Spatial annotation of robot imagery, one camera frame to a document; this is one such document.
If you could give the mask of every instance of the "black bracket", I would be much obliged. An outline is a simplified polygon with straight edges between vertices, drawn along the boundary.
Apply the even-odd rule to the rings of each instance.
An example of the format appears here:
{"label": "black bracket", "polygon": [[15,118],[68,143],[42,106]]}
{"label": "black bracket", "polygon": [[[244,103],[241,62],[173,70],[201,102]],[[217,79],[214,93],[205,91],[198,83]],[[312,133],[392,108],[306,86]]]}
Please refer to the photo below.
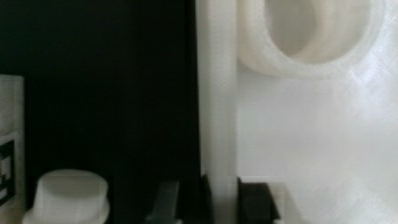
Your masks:
{"label": "black bracket", "polygon": [[145,224],[182,224],[177,219],[180,183],[164,182],[159,187],[157,202]]}
{"label": "black bracket", "polygon": [[273,224],[280,219],[269,184],[239,180],[239,224]]}

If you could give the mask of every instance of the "white cap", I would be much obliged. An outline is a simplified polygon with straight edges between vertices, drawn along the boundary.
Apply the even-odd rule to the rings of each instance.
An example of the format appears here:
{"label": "white cap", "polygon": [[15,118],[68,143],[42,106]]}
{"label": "white cap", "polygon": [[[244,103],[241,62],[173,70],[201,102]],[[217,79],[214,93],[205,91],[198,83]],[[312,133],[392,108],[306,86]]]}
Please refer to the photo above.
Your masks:
{"label": "white cap", "polygon": [[104,224],[109,184],[91,172],[58,170],[40,179],[34,208],[24,224]]}

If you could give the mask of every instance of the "white plastic part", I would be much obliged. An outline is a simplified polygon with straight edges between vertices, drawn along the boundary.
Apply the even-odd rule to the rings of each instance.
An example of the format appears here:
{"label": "white plastic part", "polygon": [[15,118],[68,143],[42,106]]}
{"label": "white plastic part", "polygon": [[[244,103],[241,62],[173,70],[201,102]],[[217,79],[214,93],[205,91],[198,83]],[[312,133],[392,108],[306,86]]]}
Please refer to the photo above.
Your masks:
{"label": "white plastic part", "polygon": [[216,223],[235,223],[237,200],[237,1],[198,1],[203,169]]}
{"label": "white plastic part", "polygon": [[24,224],[104,224],[109,217],[107,181],[91,172],[58,170],[40,179],[34,208]]}
{"label": "white plastic part", "polygon": [[10,173],[10,158],[2,159],[2,175],[15,178],[15,197],[0,206],[0,223],[20,224],[26,213],[26,142],[24,142],[24,78],[0,75],[0,146],[15,141],[15,173]]}
{"label": "white plastic part", "polygon": [[241,0],[241,60],[262,74],[331,78],[379,36],[384,0]]}
{"label": "white plastic part", "polygon": [[239,172],[285,186],[287,224],[398,223],[398,1],[381,3],[372,51],[335,78],[239,70]]}

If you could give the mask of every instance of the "black panel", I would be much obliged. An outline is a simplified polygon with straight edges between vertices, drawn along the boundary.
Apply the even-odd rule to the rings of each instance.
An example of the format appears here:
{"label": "black panel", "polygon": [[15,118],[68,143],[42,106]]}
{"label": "black panel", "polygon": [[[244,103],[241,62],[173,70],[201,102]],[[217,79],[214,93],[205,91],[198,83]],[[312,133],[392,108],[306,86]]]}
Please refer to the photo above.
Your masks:
{"label": "black panel", "polygon": [[114,223],[143,222],[162,180],[200,183],[193,13],[194,0],[0,0],[0,73],[27,77],[29,206],[45,172],[91,170]]}

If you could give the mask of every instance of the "white wall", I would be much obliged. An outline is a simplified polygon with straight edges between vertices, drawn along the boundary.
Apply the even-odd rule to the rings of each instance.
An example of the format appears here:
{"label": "white wall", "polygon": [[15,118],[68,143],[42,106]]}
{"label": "white wall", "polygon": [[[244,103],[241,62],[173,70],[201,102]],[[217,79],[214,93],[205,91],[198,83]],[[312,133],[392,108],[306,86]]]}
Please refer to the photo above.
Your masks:
{"label": "white wall", "polygon": [[296,80],[239,65],[239,175],[287,187],[287,224],[398,223],[398,3],[386,2],[354,72]]}

